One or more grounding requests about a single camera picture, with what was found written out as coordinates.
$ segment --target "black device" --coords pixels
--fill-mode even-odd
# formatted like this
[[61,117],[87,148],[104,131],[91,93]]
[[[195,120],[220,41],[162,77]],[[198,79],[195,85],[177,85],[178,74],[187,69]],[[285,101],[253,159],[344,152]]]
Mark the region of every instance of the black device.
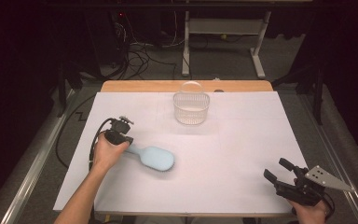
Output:
[[132,144],[133,138],[126,134],[131,128],[130,124],[133,124],[133,122],[124,116],[120,116],[119,118],[120,119],[111,120],[112,127],[105,131],[104,136],[113,145],[119,145],[126,141]]
[[309,171],[308,168],[294,166],[290,161],[284,158],[279,160],[279,164],[287,170],[293,171],[296,175],[296,181],[294,186],[283,183],[282,181],[278,181],[278,178],[266,169],[264,171],[264,177],[274,185],[277,195],[293,202],[309,206],[316,205],[322,199],[325,187],[306,178],[306,174]]

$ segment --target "blue scrub brush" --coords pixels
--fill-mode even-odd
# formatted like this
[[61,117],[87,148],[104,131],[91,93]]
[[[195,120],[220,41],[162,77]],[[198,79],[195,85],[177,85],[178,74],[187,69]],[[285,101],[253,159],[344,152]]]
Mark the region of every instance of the blue scrub brush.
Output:
[[161,172],[171,170],[175,162],[175,158],[170,151],[159,147],[139,149],[134,145],[130,145],[125,151],[137,154],[143,165]]

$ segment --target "white table surface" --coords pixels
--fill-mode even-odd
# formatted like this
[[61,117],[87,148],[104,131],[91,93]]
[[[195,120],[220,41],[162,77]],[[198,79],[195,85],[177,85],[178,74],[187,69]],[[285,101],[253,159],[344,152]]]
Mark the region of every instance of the white table surface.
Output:
[[101,123],[126,116],[137,147],[171,151],[169,172],[143,166],[124,153],[104,179],[95,210],[112,214],[278,217],[291,206],[263,176],[269,169],[292,184],[280,166],[286,158],[306,163],[279,95],[269,92],[209,92],[207,119],[185,126],[173,114],[173,92],[99,92],[54,205],[61,211],[89,169],[92,139]]

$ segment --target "human arm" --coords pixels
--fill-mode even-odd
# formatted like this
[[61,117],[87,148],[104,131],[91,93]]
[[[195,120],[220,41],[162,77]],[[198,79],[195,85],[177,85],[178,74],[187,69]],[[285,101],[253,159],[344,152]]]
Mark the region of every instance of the human arm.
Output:
[[94,148],[94,162],[91,170],[54,223],[88,223],[98,188],[109,169],[116,164],[121,153],[128,146],[128,142],[115,146],[105,139],[103,133],[99,134]]
[[295,209],[300,224],[324,224],[327,207],[322,200],[315,206],[304,206],[287,200]]

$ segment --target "human hand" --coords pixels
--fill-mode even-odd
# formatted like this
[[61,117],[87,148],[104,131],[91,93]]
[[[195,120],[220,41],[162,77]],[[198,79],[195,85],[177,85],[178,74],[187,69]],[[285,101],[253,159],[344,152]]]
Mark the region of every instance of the human hand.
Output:
[[300,224],[324,224],[327,206],[320,200],[315,206],[305,206],[293,201],[287,200],[297,213]]
[[104,132],[100,133],[98,135],[98,142],[94,147],[94,162],[92,168],[102,169],[104,172],[107,172],[116,164],[121,153],[123,153],[129,145],[129,142],[123,142],[117,146],[113,145],[104,137]]

